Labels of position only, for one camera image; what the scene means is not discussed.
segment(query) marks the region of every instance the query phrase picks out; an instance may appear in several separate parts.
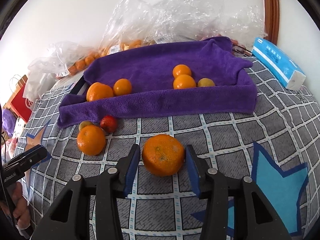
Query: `metal screw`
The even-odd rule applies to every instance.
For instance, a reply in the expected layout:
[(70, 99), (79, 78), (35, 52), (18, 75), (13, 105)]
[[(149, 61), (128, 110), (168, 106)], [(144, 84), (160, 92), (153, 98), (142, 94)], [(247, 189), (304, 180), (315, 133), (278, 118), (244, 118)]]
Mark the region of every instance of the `metal screw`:
[(218, 171), (215, 168), (209, 168), (208, 173), (214, 175), (214, 174), (217, 174)]
[(117, 168), (114, 168), (114, 167), (108, 169), (108, 173), (109, 173), (109, 174), (114, 174), (114, 173), (116, 173), (117, 171), (118, 171)]
[(81, 179), (81, 175), (79, 175), (79, 174), (76, 174), (76, 175), (74, 175), (73, 177), (72, 177), (72, 180), (73, 181), (78, 181), (78, 180), (80, 180)]
[(243, 178), (243, 180), (244, 180), (244, 182), (246, 182), (246, 183), (251, 183), (251, 182), (252, 182), (252, 178), (249, 177), (249, 176), (245, 176), (245, 177)]

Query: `yellow-green fruit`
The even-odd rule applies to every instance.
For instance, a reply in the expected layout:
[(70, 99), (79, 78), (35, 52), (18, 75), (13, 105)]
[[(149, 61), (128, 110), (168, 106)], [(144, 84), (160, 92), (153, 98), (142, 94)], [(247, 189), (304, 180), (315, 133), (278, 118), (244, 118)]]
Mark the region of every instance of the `yellow-green fruit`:
[(80, 131), (82, 128), (84, 128), (84, 127), (86, 127), (86, 126), (88, 126), (88, 125), (91, 125), (91, 124), (93, 124), (93, 122), (91, 122), (91, 121), (83, 121), (83, 122), (81, 122), (81, 123), (79, 124), (79, 131)]
[(202, 78), (198, 82), (198, 87), (214, 87), (214, 82), (209, 78)]

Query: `human hand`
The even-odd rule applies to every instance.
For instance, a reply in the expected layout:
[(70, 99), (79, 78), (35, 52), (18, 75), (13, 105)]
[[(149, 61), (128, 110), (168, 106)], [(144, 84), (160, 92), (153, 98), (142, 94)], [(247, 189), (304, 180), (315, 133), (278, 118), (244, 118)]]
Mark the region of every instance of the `human hand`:
[[(28, 203), (22, 196), (22, 185), (20, 182), (16, 182), (16, 187), (12, 193), (12, 200), (16, 204), (13, 216), (18, 220), (18, 227), (22, 230), (28, 228), (31, 220), (30, 212)], [(6, 215), (10, 215), (9, 208), (4, 202), (0, 201), (0, 207)]]

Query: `blue tissue package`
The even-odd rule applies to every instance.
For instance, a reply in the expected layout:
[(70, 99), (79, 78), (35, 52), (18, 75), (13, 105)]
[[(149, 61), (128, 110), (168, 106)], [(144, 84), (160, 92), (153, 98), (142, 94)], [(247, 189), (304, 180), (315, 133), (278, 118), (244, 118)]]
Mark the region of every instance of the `blue tissue package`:
[(270, 41), (256, 38), (252, 53), (290, 90), (299, 90), (306, 79), (305, 74), (281, 49)]

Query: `purple plush object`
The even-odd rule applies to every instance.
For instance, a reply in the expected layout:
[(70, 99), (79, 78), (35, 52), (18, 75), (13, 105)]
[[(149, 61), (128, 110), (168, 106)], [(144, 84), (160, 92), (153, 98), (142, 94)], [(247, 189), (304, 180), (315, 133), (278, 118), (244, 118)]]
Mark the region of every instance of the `purple plush object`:
[(9, 137), (12, 137), (17, 118), (9, 109), (2, 110), (2, 127)]
[[(130, 95), (86, 102), (81, 95), (66, 95), (60, 104), (62, 128), (84, 120), (100, 122), (105, 115), (117, 118), (163, 117), (186, 114), (254, 111), (257, 88), (243, 68), (252, 62), (234, 57), (227, 37), (206, 41), (152, 45), (95, 60), (84, 72), (89, 85), (113, 87), (120, 78), (132, 84)], [(173, 68), (188, 65), (192, 77), (212, 79), (215, 87), (173, 89)]]

